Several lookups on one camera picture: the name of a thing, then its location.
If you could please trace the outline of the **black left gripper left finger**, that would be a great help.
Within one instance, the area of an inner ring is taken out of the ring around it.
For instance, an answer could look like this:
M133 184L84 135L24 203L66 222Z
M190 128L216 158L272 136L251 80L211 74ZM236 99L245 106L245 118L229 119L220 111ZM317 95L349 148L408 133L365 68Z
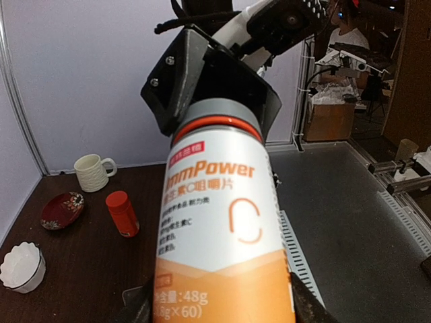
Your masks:
M114 317L116 323L153 322L154 280L126 289L122 293L124 306Z

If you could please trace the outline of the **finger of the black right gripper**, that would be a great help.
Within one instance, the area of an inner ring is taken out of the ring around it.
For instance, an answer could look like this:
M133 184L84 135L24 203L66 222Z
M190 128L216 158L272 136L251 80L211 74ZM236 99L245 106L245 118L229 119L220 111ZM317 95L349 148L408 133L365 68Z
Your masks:
M220 44L191 47L199 66L191 100L195 128L224 125L252 133L261 143L281 108L273 88L255 70Z
M198 28L184 28L165 50L141 89L141 97L169 137L191 103L204 66L209 38Z

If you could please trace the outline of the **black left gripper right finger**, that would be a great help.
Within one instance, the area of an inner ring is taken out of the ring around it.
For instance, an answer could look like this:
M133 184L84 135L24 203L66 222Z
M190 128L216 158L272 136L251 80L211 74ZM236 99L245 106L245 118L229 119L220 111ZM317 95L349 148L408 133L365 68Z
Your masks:
M296 273L290 273L296 322L337 323Z

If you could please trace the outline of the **orange pill bottle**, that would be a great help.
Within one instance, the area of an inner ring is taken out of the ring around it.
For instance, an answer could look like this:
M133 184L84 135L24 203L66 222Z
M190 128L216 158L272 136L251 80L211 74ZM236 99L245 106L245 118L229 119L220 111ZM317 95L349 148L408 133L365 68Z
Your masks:
M139 233L139 222L125 191L112 192L106 197L105 203L114 224L123 237L132 238Z

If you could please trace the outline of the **grey capped vitamin bottle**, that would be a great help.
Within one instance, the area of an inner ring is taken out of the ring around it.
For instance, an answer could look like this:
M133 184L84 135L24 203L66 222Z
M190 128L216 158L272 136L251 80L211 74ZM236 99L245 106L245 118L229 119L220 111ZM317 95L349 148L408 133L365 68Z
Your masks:
M192 104L168 156L154 322L294 322L269 156L255 115L225 98Z

